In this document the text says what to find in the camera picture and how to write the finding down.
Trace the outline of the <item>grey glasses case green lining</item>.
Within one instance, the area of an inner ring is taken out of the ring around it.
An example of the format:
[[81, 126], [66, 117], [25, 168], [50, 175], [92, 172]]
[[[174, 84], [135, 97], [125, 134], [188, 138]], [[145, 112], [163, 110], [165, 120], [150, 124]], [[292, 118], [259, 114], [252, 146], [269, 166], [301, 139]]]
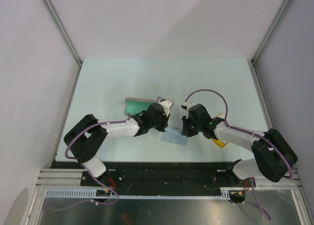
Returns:
[[142, 111], [146, 111], [155, 101], [152, 99], [125, 97], [125, 102], [125, 115], [135, 115]]

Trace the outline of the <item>light blue cleaning cloth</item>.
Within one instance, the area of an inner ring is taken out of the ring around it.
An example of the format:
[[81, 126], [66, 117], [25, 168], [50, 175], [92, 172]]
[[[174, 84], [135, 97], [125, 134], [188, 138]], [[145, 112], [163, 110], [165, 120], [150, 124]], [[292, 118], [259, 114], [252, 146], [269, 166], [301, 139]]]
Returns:
[[182, 133], [172, 127], [167, 127], [165, 131], [161, 134], [161, 141], [168, 142], [180, 146], [187, 145], [187, 137], [183, 136]]

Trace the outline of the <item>yellow sunglasses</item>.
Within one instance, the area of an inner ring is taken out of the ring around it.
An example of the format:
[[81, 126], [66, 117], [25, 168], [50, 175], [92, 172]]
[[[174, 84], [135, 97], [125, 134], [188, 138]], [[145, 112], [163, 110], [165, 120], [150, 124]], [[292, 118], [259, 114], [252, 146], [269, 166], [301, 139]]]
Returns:
[[[216, 117], [223, 117], [223, 112], [219, 113]], [[222, 140], [215, 140], [215, 139], [211, 139], [218, 147], [220, 147], [221, 149], [224, 148], [229, 142], [227, 141], [222, 141]]]

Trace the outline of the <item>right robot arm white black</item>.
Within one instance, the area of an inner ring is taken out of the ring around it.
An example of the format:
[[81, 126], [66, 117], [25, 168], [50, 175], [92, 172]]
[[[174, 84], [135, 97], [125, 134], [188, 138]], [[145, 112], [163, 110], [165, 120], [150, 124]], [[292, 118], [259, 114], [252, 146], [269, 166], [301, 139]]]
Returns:
[[275, 129], [254, 131], [226, 124], [225, 119], [212, 118], [201, 104], [185, 102], [182, 117], [182, 135], [193, 137], [199, 133], [216, 142], [232, 143], [250, 151], [254, 157], [249, 160], [237, 160], [226, 180], [231, 186], [238, 186], [244, 179], [264, 176], [272, 182], [279, 182], [283, 177], [293, 176], [292, 167], [298, 158], [290, 145]]

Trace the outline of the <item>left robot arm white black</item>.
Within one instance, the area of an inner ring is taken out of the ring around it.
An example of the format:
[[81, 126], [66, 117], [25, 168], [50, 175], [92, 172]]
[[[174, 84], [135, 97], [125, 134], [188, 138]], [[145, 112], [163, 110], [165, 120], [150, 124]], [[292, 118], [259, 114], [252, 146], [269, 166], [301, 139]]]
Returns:
[[149, 105], [126, 120], [99, 122], [94, 115], [84, 116], [64, 137], [67, 148], [65, 157], [80, 163], [91, 175], [94, 183], [102, 186], [108, 181], [105, 164], [97, 152], [106, 138], [136, 137], [147, 134], [150, 129], [164, 132], [168, 127], [171, 100], [162, 100]]

